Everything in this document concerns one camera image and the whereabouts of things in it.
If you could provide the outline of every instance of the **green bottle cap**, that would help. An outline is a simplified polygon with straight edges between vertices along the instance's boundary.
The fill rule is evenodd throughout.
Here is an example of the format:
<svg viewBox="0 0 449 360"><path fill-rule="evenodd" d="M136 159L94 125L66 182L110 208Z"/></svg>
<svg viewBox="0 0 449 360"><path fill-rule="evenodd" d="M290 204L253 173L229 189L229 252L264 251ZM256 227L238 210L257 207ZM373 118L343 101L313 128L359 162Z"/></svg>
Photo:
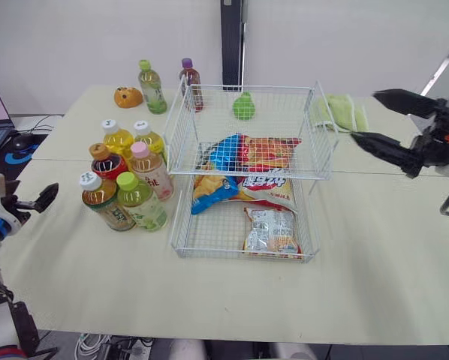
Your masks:
<svg viewBox="0 0 449 360"><path fill-rule="evenodd" d="M119 188L124 191L133 190L138 185L138 182L136 175L129 171L122 172L116 178Z"/></svg>
<svg viewBox="0 0 449 360"><path fill-rule="evenodd" d="M149 60L140 60L140 69L142 71L148 71L151 69L151 64L149 63Z"/></svg>

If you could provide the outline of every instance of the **orange bottle cap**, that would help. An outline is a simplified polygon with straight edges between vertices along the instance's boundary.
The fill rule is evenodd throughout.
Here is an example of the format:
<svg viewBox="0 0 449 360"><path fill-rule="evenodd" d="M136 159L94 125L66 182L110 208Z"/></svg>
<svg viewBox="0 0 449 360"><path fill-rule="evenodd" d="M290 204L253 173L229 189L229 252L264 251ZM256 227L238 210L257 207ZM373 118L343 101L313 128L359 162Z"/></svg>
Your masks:
<svg viewBox="0 0 449 360"><path fill-rule="evenodd" d="M89 153L95 160L104 160L108 158L111 153L110 150L105 146L105 144L94 144L89 147Z"/></svg>

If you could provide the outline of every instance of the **green cloth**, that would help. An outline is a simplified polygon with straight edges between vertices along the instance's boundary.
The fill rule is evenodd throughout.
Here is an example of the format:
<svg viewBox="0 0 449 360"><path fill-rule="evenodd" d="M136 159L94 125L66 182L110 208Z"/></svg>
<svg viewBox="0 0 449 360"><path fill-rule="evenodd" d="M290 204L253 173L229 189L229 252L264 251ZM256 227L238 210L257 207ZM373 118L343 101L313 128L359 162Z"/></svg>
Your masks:
<svg viewBox="0 0 449 360"><path fill-rule="evenodd" d="M355 106L351 96L328 94L326 99L338 131L368 131L365 108L364 106ZM316 125L325 124L332 128L333 120L330 117L324 99L318 99L314 105L312 123Z"/></svg>

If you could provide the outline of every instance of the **wire basket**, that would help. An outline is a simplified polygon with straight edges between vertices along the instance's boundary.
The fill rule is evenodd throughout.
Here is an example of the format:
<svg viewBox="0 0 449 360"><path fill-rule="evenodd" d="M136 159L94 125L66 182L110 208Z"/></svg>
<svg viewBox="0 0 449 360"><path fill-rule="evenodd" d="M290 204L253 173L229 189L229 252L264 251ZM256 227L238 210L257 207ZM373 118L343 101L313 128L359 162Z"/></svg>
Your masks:
<svg viewBox="0 0 449 360"><path fill-rule="evenodd" d="M291 180L297 210L294 216L294 237L301 253L283 254L243 250L244 241L252 227L244 208L263 207L249 202L227 201L216 203L204 212L192 215L193 176L179 176L175 179L179 183L179 201L169 242L180 257L288 260L307 263L320 250L312 211L315 183L308 193L304 193L303 183L300 180Z"/></svg>
<svg viewBox="0 0 449 360"><path fill-rule="evenodd" d="M234 101L243 92L250 93L255 105L254 114L248 120L239 120L233 113ZM219 155L223 157L219 160L228 161L226 167L210 169L203 166L209 153L222 140L242 134L277 140L272 151L269 147L261 147L256 155L260 159L271 159L276 153L288 152L291 157L283 169L285 178L330 178L331 155L338 137L318 82L312 88L190 85L185 88L182 101L178 103L176 99L164 132L169 144L170 173L265 175L266 169L250 171L248 166L240 164L238 143L229 146L225 155ZM294 141L296 148L293 151L289 147L280 148L284 146L283 140Z"/></svg>

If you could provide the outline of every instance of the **green pear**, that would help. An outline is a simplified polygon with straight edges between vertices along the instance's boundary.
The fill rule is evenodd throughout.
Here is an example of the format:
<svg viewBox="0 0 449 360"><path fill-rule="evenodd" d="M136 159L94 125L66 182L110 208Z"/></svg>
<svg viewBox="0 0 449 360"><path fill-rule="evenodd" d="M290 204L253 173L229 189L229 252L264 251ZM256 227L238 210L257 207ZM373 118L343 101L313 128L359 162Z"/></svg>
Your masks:
<svg viewBox="0 0 449 360"><path fill-rule="evenodd" d="M233 114L239 120L249 120L255 116L255 105L252 95L245 91L233 103Z"/></svg>

